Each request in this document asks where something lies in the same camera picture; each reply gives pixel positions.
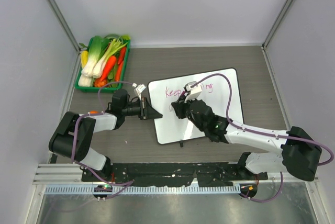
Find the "white whiteboard with black frame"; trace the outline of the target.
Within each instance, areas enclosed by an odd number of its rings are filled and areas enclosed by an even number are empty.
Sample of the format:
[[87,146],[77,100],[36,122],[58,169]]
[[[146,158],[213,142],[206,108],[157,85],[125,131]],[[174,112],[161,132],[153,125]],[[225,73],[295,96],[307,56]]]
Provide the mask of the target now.
[[[171,103],[176,101],[187,83],[200,81],[203,78],[220,73],[225,75],[232,87],[232,100],[229,105],[229,117],[237,122],[244,122],[242,103],[239,91],[237,70],[234,68],[214,70],[203,73],[169,77],[148,83],[148,92],[152,107],[163,115],[154,120],[155,133],[159,144],[169,144],[204,136],[189,120],[178,119]],[[220,76],[214,76],[200,83],[202,99],[216,115],[226,116],[229,99],[229,86]]]

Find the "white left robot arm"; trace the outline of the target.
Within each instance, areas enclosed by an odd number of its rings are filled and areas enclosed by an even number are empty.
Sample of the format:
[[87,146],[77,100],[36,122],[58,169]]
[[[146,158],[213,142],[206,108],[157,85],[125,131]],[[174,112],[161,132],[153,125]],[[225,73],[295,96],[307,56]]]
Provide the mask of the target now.
[[119,129],[127,116],[141,120],[163,117],[146,97],[130,100],[128,92],[119,89],[103,113],[66,112],[49,141],[49,151],[91,169],[99,181],[107,181],[112,176],[113,166],[110,158],[91,148],[92,137],[97,132]]

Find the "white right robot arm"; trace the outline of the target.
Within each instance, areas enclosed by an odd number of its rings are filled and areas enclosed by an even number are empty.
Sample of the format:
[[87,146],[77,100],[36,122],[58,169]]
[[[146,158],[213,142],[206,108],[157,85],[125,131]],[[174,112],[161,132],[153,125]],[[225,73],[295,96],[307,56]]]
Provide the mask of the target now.
[[236,167],[241,179],[247,180],[263,172],[288,172],[308,182],[315,179],[322,149],[302,128],[292,126],[286,131],[250,127],[214,114],[203,100],[179,98],[171,106],[177,118],[188,119],[212,142],[242,144],[264,150],[261,154],[242,155]]

